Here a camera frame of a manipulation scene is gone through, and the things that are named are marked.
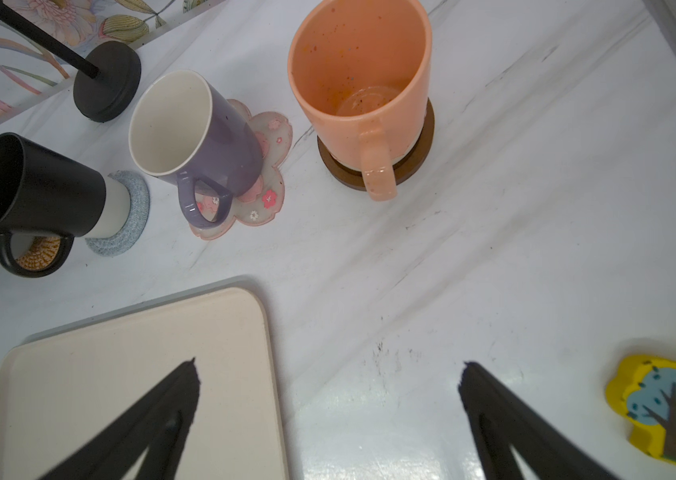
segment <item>black mug handle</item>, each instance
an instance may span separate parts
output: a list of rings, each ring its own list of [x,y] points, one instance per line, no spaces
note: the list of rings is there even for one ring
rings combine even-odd
[[[61,265],[63,265],[68,258],[68,254],[72,251],[72,245],[74,244],[73,235],[61,235],[61,245],[58,247],[58,253],[55,254],[55,258],[52,259],[50,264],[42,270],[28,270],[20,266],[16,261],[16,258],[12,255],[12,247],[10,245],[11,240],[11,231],[0,233],[0,264],[2,264],[2,266],[5,267],[5,270],[11,274],[26,276],[28,278],[46,276],[61,268]]]

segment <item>gray mug handle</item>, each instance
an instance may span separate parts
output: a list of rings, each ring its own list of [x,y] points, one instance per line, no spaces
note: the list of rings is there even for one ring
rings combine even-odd
[[[213,228],[221,225],[229,216],[231,204],[234,196],[225,187],[221,187],[218,182],[205,176],[194,177],[187,171],[180,172],[178,179],[178,202],[180,211],[186,220],[197,228]],[[197,206],[197,199],[194,197],[194,188],[197,186],[197,180],[203,181],[208,187],[215,190],[218,195],[218,212],[215,214],[215,220],[208,220],[202,215]]]

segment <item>white mug base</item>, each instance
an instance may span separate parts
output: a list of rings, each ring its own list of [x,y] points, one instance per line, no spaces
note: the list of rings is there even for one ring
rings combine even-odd
[[[116,180],[103,177],[106,182],[106,201],[101,218],[84,238],[108,238],[122,229],[130,215],[130,192]]]

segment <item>brown woven coaster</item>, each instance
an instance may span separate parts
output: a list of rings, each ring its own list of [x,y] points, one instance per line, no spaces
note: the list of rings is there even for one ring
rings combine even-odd
[[[330,170],[333,177],[346,187],[367,191],[365,181],[362,179],[362,172],[352,170],[334,159],[319,137],[316,138],[316,143],[319,146],[319,156],[322,157],[325,167],[327,167],[327,170]],[[412,177],[412,174],[418,171],[423,161],[429,156],[432,143],[434,143],[434,107],[431,105],[431,100],[429,100],[429,104],[426,106],[426,118],[423,120],[421,136],[418,137],[418,141],[415,142],[410,153],[394,165],[394,176],[396,177],[397,185]]]

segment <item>black stand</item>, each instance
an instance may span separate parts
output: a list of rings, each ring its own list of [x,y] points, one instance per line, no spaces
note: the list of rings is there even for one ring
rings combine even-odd
[[[126,44],[100,44],[84,59],[5,6],[2,0],[0,20],[80,72],[74,80],[74,103],[90,120],[104,122],[116,118],[135,96],[141,81],[141,59]]]
[[[112,480],[148,447],[135,480],[173,480],[199,402],[193,360],[175,370],[40,480]]]
[[[487,480],[522,480],[513,446],[544,480],[617,480],[476,362],[458,387]]]

